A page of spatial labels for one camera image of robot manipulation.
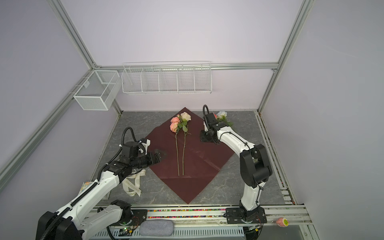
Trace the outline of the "cream fake rose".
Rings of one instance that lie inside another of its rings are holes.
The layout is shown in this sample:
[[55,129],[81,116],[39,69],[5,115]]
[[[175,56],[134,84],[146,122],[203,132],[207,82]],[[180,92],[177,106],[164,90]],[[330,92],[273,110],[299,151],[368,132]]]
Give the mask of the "cream fake rose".
[[184,132],[184,146],[183,146],[183,155],[182,155],[182,175],[184,175],[185,174],[185,149],[186,149],[187,134],[189,131],[188,122],[192,119],[192,117],[187,112],[183,112],[181,113],[180,119],[182,124],[182,130]]

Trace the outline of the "red wrapping paper sheet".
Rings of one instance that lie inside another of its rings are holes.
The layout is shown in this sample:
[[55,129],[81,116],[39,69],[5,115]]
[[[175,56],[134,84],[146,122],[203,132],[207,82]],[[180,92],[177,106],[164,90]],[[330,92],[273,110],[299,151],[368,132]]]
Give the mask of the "red wrapping paper sheet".
[[158,149],[167,154],[160,163],[151,166],[151,170],[189,204],[216,177],[234,151],[225,144],[201,142],[204,120],[187,108],[181,111],[192,117],[187,135],[173,133],[171,121],[167,120],[146,138],[151,141],[150,151]]

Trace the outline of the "double pink fake rose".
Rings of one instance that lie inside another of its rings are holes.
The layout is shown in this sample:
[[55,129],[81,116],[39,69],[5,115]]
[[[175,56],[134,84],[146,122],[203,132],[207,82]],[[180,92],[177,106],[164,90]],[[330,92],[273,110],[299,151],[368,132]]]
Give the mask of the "double pink fake rose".
[[171,119],[170,130],[175,134],[175,146],[176,146],[176,162],[177,162],[177,172],[180,176],[180,164],[179,164],[179,149],[178,149],[178,132],[179,124],[181,123],[181,116],[177,115]]

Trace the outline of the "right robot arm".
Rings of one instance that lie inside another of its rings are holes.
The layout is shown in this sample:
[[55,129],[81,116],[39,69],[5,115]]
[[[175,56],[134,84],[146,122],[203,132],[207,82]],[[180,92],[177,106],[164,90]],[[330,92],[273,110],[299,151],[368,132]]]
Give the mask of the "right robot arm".
[[226,144],[240,160],[240,173],[245,183],[239,206],[227,208],[224,218],[228,224],[264,224],[265,210],[260,206],[265,183],[273,174],[271,162],[264,145],[255,145],[238,135],[227,123],[219,122],[214,113],[203,112],[202,142]]

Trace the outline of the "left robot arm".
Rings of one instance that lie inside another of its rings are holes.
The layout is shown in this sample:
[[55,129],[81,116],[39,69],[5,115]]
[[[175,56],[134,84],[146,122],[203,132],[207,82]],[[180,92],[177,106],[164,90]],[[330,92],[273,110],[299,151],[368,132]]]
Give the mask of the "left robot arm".
[[56,212],[43,214],[37,227],[38,240],[88,240],[113,224],[129,224],[134,218],[131,204],[116,200],[95,215],[89,212],[134,169],[160,163],[166,152],[149,151],[151,142],[141,139],[121,144],[116,156],[101,169],[97,178],[78,196]]

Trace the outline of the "cream ribbon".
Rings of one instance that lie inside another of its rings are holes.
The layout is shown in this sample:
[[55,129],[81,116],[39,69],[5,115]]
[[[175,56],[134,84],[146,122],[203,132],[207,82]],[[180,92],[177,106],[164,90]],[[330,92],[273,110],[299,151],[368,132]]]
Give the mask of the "cream ribbon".
[[141,182],[140,179],[141,177],[144,177],[146,175],[146,170],[139,170],[133,173],[132,175],[126,177],[122,181],[122,186],[124,192],[130,196],[141,196],[142,190],[140,189]]

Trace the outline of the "grey foam pad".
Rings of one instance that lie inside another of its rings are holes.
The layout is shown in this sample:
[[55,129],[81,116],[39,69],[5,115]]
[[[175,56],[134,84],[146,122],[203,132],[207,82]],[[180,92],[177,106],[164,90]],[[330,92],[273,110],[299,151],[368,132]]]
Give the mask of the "grey foam pad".
[[149,220],[140,225],[140,235],[148,237],[169,237],[175,225],[171,220]]

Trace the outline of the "white mesh box basket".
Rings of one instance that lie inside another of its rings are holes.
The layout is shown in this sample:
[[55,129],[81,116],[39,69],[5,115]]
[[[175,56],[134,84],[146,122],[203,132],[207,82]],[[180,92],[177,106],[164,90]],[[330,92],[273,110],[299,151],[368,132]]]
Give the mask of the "white mesh box basket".
[[118,71],[95,70],[74,93],[74,98],[85,111],[108,111],[121,87]]

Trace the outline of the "pink round object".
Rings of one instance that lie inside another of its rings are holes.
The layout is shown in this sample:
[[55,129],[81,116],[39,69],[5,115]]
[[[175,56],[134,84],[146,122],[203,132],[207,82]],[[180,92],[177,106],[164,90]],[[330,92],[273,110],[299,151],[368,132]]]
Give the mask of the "pink round object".
[[278,218],[278,219],[276,220],[276,224],[277,224],[279,227],[283,227],[283,228],[285,228],[285,227],[288,227],[288,226],[289,226],[290,222],[289,222],[289,220],[286,219],[286,218]]

